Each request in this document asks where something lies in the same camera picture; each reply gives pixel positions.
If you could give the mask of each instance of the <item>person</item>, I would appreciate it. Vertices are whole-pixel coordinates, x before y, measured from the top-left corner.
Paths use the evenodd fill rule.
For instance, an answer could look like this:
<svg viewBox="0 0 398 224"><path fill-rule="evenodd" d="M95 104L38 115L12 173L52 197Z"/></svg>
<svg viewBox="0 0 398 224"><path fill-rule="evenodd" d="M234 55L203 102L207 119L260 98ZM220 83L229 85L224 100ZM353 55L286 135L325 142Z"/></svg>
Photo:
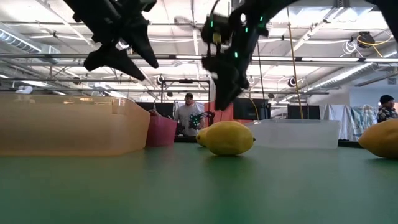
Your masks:
<svg viewBox="0 0 398 224"><path fill-rule="evenodd" d="M389 119L398 118L396 109L394 108L394 98L390 95L380 97L380 107L377 114L377 122L387 121Z"/></svg>
<svg viewBox="0 0 398 224"><path fill-rule="evenodd" d="M189 121L191 115L198 114L200 114L200 111L195 107L192 93L187 93L185 95L185 104L179 107L174 113L174 120L184 127L184 130L182 131L184 136L193 137L197 135L197 130L189 127ZM204 126L205 122L201 120L198 129L204 128Z"/></svg>

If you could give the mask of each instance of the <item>red container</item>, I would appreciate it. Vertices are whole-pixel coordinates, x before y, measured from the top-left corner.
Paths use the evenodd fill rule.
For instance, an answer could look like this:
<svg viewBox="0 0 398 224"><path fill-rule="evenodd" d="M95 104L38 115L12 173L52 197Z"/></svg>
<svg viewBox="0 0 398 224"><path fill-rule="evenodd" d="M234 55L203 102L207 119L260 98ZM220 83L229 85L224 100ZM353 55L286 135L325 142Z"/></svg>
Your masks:
<svg viewBox="0 0 398 224"><path fill-rule="evenodd" d="M174 144L177 122L162 116L151 116L146 147L171 146Z"/></svg>

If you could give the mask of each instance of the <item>white t-shirt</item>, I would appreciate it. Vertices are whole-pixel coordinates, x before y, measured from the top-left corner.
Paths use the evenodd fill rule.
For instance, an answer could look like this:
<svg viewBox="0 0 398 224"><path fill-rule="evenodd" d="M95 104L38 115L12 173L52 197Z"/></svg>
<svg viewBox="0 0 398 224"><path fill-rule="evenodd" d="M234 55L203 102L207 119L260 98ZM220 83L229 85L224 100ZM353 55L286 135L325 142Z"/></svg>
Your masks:
<svg viewBox="0 0 398 224"><path fill-rule="evenodd" d="M185 128L183 133L187 136L196 136L197 130L189 128L189 120L191 115L198 115L200 111L198 108L192 104L190 106L183 105L180 106L174 113L174 120L179 121L181 125Z"/></svg>

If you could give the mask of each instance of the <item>cap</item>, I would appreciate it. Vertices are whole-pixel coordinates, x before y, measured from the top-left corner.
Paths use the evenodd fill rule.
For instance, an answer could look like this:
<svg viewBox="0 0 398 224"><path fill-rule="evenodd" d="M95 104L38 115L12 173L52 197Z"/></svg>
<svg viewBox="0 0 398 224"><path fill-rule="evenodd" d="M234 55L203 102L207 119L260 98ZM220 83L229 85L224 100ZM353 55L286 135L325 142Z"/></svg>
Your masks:
<svg viewBox="0 0 398 224"><path fill-rule="evenodd" d="M388 103L391 100L394 100L394 98L390 95L384 95L380 97L380 103L383 105L384 103Z"/></svg>
<svg viewBox="0 0 398 224"><path fill-rule="evenodd" d="M185 95L185 97L186 97L186 98L191 98L191 99L193 99L192 93L187 93L187 94Z"/></svg>

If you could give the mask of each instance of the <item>yellow cable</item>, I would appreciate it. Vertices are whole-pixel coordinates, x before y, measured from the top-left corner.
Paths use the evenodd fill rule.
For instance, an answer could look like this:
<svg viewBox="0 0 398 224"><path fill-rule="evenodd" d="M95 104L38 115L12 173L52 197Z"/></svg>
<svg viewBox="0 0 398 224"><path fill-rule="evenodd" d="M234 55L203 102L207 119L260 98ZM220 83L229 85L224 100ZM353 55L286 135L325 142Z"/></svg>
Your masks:
<svg viewBox="0 0 398 224"><path fill-rule="evenodd" d="M296 63L294 61L293 37L292 37L292 28L291 28L291 24L290 24L289 7L286 8L286 11L287 11L287 21L288 21L287 24L288 24L289 35L290 35L290 48L292 51L294 82L296 83L296 93L297 93L297 98L298 98L298 105L300 107L300 117L301 117L301 119L304 119L303 108L301 106L301 99L300 99L300 94L299 94L299 83L297 82Z"/></svg>
<svg viewBox="0 0 398 224"><path fill-rule="evenodd" d="M359 38L360 38L360 36L357 36L357 37L356 37L356 40L357 40L359 43L366 44L366 45L370 45L370 46L378 46L378 45L382 45L382 44L385 44L385 43L389 42L389 41L392 39L392 35L390 35L390 37L389 37L387 40L382 41L382 42L380 42L380 43L375 43L375 44L366 43L366 42L360 40Z"/></svg>
<svg viewBox="0 0 398 224"><path fill-rule="evenodd" d="M251 103L253 104L254 109L256 109L257 120L259 121L260 119L259 119L259 112L258 112L258 110L257 110L257 106L256 106L256 104L254 103L254 101L253 101L252 99L249 98L249 100L250 100Z"/></svg>
<svg viewBox="0 0 398 224"><path fill-rule="evenodd" d="M376 48L375 45L373 45L373 48L374 48L374 50L377 52L377 54L378 54L380 57L383 57L383 55L381 55L380 51Z"/></svg>

